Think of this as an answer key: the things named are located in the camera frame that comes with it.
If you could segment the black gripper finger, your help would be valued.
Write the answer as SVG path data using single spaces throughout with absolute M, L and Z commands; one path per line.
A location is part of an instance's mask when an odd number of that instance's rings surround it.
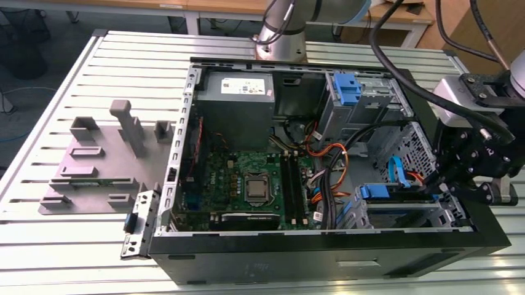
M 443 184 L 448 184 L 455 176 L 455 168 L 452 166 L 440 166 L 436 168 L 435 172 L 429 174 L 425 178 L 424 192 L 427 194 L 440 194 Z
M 478 203 L 494 203 L 495 196 L 491 183 L 484 182 L 479 186 L 453 182 L 448 184 L 451 194 L 461 200 L 470 200 Z

